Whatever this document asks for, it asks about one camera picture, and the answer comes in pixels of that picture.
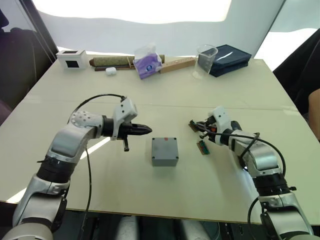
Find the black cable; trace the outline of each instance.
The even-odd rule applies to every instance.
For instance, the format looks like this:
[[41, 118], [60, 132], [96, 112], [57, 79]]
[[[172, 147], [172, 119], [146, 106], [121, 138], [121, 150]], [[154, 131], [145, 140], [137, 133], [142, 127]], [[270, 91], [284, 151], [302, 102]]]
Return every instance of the black cable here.
[[257, 139], [260, 136], [260, 132], [257, 132], [255, 134], [255, 137], [252, 139], [252, 141], [250, 142], [250, 144], [245, 148], [245, 150], [241, 153], [240, 158], [242, 159], [244, 157], [244, 155], [249, 151], [249, 149], [252, 147], [252, 145], [257, 141]]
[[[259, 138], [259, 135], [260, 133], [257, 132], [255, 137], [252, 137], [252, 136], [246, 136], [246, 135], [238, 135], [238, 134], [230, 134], [230, 133], [217, 133], [217, 132], [213, 132], [211, 131], [210, 129], [208, 129], [205, 125], [202, 125], [202, 124], [199, 124], [199, 123], [196, 123], [196, 125], [198, 127], [201, 127], [202, 129], [201, 130], [204, 130], [206, 131], [208, 134], [211, 134], [211, 135], [215, 135], [215, 136], [229, 136], [229, 137], [239, 137], [239, 138], [247, 138], [247, 139], [252, 139], [252, 141], [250, 142], [250, 144], [245, 148], [245, 150], [241, 153], [240, 157], [242, 158], [246, 152], [251, 148], [251, 146], [255, 143], [255, 141], [259, 141], [259, 142], [262, 142], [262, 143], [265, 143], [267, 145], [269, 145], [270, 147], [272, 147], [280, 156], [281, 158], [281, 162], [282, 162], [282, 174], [283, 176], [286, 175], [286, 170], [287, 170], [287, 167], [286, 167], [286, 162], [285, 162], [285, 158], [284, 156], [282, 155], [282, 153], [279, 151], [278, 148], [276, 148], [273, 144], [271, 144], [270, 142], [268, 141], [265, 141], [265, 140], [262, 140]], [[258, 198], [255, 198], [253, 200], [253, 202], [251, 203], [250, 207], [249, 207], [249, 210], [248, 210], [248, 216], [247, 216], [247, 222], [248, 222], [248, 228], [249, 228], [249, 233], [252, 237], [253, 240], [256, 240], [255, 236], [253, 235], [252, 233], [252, 229], [251, 229], [251, 213], [252, 213], [252, 210], [255, 206], [255, 204], [257, 203], [258, 201]]]
[[250, 207], [249, 207], [249, 211], [248, 211], [248, 216], [247, 216], [247, 222], [248, 222], [248, 228], [249, 228], [249, 233], [252, 237], [253, 240], [256, 240], [254, 234], [252, 233], [252, 229], [251, 229], [251, 212], [252, 209], [254, 208], [255, 204], [258, 202], [258, 198], [256, 197], [253, 202], [251, 203]]
[[84, 236], [85, 225], [87, 222], [87, 215], [88, 215], [88, 210], [89, 210], [90, 201], [91, 201], [91, 193], [92, 193], [91, 166], [90, 166], [90, 158], [89, 158], [89, 153], [88, 153], [87, 147], [85, 148], [85, 152], [86, 152], [86, 159], [88, 162], [88, 170], [89, 170], [89, 197], [88, 197], [88, 202], [86, 204], [86, 208], [85, 208], [85, 212], [84, 212], [84, 216], [83, 216], [83, 220], [82, 220], [82, 225], [79, 230], [79, 234], [78, 234], [78, 238], [77, 238], [78, 240], [82, 240], [82, 238]]
[[[253, 137], [253, 136], [238, 135], [238, 134], [231, 134], [231, 133], [217, 133], [217, 132], [211, 131], [210, 129], [208, 129], [206, 126], [204, 126], [204, 125], [202, 125], [202, 124], [196, 123], [195, 125], [197, 125], [198, 127], [201, 127], [202, 130], [206, 131], [208, 134], [211, 134], [211, 135], [216, 135], [216, 136], [229, 136], [229, 137], [239, 137], [239, 138], [246, 138], [246, 139], [255, 139], [255, 138], [256, 138], [256, 136]], [[266, 141], [266, 140], [257, 138], [256, 141], [259, 141], [259, 142], [262, 142], [262, 143], [265, 143], [265, 144], [269, 145], [270, 147], [272, 147], [272, 148], [279, 154], [280, 159], [281, 159], [281, 162], [282, 162], [282, 174], [283, 174], [283, 176], [285, 176], [285, 175], [286, 175], [286, 170], [287, 170], [286, 162], [285, 162], [284, 156], [283, 156], [282, 153], [279, 151], [279, 149], [276, 148], [273, 144], [271, 144], [270, 142], [268, 142], [268, 141]]]
[[121, 101], [123, 101], [124, 99], [126, 99], [125, 96], [122, 96], [122, 95], [119, 95], [119, 94], [113, 94], [113, 93], [104, 93], [104, 94], [99, 94], [99, 95], [95, 95], [95, 96], [92, 96], [90, 98], [88, 98], [87, 100], [84, 100], [82, 103], [80, 103], [74, 110], [71, 114], [73, 114], [74, 112], [78, 111], [79, 108], [81, 108], [83, 105], [87, 104], [89, 101], [91, 101], [92, 99], [96, 99], [96, 98], [100, 98], [100, 97], [104, 97], [104, 96], [113, 96], [113, 97], [118, 97], [118, 98], [121, 98]]
[[70, 184], [71, 184], [71, 178], [69, 178], [69, 186], [68, 186], [68, 188], [65, 190], [65, 193], [64, 193], [64, 198], [66, 199], [67, 198], [67, 196], [68, 196], [68, 193], [69, 193], [69, 188], [70, 188]]

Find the navy blue case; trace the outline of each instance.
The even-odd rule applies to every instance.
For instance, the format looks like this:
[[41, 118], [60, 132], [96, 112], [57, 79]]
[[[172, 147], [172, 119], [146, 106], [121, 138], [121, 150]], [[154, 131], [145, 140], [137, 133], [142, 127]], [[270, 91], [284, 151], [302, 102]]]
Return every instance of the navy blue case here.
[[[210, 74], [219, 77], [223, 74], [248, 66], [251, 54], [241, 51], [230, 45], [218, 46], [218, 53], [215, 56]], [[201, 66], [201, 55], [198, 63]]]

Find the person's arm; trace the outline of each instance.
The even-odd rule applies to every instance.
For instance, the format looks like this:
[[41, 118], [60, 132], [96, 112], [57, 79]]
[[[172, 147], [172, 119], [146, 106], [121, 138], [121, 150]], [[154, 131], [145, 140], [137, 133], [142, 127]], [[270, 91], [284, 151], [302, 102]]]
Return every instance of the person's arm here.
[[309, 125], [316, 138], [320, 140], [320, 89], [313, 91], [308, 100]]

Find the white cube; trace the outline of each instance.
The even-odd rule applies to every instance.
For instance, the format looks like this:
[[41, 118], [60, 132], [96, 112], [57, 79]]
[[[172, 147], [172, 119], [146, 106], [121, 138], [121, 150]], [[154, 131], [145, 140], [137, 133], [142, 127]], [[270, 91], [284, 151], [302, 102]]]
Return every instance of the white cube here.
[[65, 69], [85, 69], [88, 66], [85, 50], [63, 50], [56, 56]]

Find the gray plastic box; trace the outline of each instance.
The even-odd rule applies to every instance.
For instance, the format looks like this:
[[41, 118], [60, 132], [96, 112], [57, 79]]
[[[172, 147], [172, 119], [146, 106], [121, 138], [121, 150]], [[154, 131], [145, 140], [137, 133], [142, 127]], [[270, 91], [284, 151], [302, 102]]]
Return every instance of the gray plastic box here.
[[152, 138], [151, 160], [154, 167], [175, 167], [179, 160], [176, 137]]

